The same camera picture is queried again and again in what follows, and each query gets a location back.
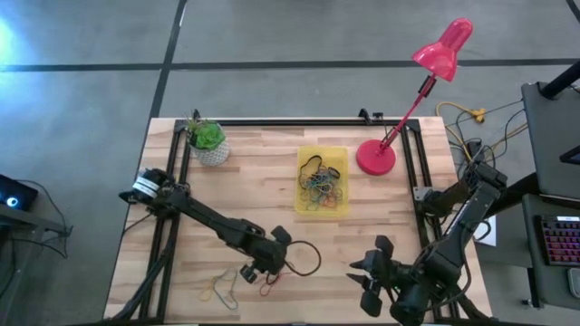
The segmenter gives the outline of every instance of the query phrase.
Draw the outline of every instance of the yellow container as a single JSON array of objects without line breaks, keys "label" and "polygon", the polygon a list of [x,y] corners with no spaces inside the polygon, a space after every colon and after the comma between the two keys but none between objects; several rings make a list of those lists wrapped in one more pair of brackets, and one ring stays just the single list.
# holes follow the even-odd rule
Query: yellow container
[{"label": "yellow container", "polygon": [[340,147],[298,149],[294,207],[302,215],[348,214],[348,151]]}]

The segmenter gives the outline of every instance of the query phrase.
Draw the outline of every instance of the gray floor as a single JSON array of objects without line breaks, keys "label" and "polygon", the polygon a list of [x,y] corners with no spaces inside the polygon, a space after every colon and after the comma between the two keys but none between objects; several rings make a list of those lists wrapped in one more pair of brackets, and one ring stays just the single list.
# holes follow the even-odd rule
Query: gray floor
[{"label": "gray floor", "polygon": [[[162,63],[178,0],[0,0],[1,64]],[[452,19],[475,32],[461,59],[574,58],[580,24],[562,1],[189,0],[173,62],[409,60]],[[565,66],[459,68],[416,115],[440,101],[493,109],[521,98],[525,82]],[[400,116],[422,68],[171,72],[161,117],[197,108],[205,116],[352,116],[360,108]],[[70,258],[38,254],[18,297],[13,325],[64,325],[101,318],[131,184],[160,73],[0,72],[0,173],[49,188],[74,224]],[[493,143],[521,103],[463,124],[466,138]],[[457,111],[445,108],[447,123]],[[525,120],[521,115],[510,126]],[[534,170],[524,132],[498,168],[510,181]],[[41,201],[40,207],[48,207]],[[57,216],[49,208],[45,216]],[[580,312],[529,310],[524,269],[482,268],[494,315],[504,321],[577,324]]]}]

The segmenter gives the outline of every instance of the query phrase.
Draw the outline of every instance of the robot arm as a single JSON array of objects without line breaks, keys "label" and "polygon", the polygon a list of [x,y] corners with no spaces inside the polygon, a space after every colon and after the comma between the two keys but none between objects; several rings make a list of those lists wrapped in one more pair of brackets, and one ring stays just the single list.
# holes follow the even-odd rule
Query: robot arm
[{"label": "robot arm", "polygon": [[[453,205],[467,201],[443,238],[424,248],[412,265],[392,260],[394,248],[391,241],[386,236],[377,236],[377,249],[368,251],[363,260],[351,264],[352,268],[362,269],[371,277],[348,274],[364,289],[361,308],[371,316],[379,316],[381,288],[392,300],[391,316],[405,326],[420,325],[425,312],[451,300],[459,300],[462,306],[468,305],[464,292],[457,286],[466,260],[465,246],[487,216],[493,202],[501,196],[506,181],[507,178],[494,168],[478,163],[471,166],[463,178],[448,190],[428,193],[420,205],[420,212],[425,216],[445,214],[451,211]],[[393,289],[399,291],[396,300],[392,295]]]},{"label": "robot arm", "polygon": [[228,218],[200,203],[190,196],[189,187],[176,184],[172,177],[159,169],[147,170],[137,178],[131,191],[121,193],[127,202],[147,205],[155,216],[184,214],[202,225],[214,230],[217,237],[227,246],[254,259],[245,265],[240,274],[252,283],[260,273],[278,274],[284,267],[286,248],[292,237],[282,226],[277,226],[271,234],[275,240],[266,238],[265,230],[245,219]]}]

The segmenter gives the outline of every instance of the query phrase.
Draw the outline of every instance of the red lamp base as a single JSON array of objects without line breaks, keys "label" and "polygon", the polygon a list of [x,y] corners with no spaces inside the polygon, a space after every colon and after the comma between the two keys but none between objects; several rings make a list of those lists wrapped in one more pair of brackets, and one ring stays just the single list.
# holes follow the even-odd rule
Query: red lamp base
[{"label": "red lamp base", "polygon": [[395,151],[388,147],[381,152],[381,141],[367,140],[356,151],[356,163],[362,171],[373,176],[388,173],[395,166]]}]

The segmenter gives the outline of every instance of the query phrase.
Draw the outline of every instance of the keyboard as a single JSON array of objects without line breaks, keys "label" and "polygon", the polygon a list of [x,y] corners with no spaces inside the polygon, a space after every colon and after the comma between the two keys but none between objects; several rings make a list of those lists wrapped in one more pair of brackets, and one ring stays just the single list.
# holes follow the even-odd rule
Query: keyboard
[{"label": "keyboard", "polygon": [[548,265],[580,266],[580,216],[536,216]]}]

